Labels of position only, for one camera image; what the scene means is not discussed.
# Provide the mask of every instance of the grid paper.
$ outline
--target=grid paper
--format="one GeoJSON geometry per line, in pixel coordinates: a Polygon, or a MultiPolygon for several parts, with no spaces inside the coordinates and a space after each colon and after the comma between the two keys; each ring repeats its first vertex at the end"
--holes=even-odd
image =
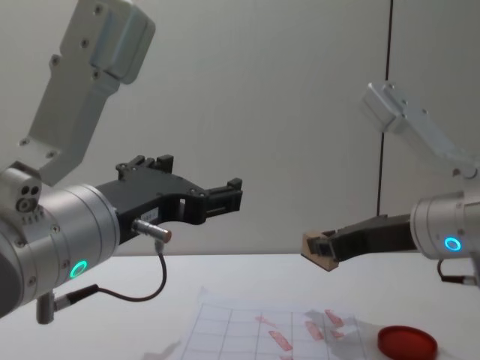
{"type": "Polygon", "coordinates": [[[178,359],[367,360],[353,315],[334,313],[338,327],[325,311],[311,314],[202,303],[178,359]]]}

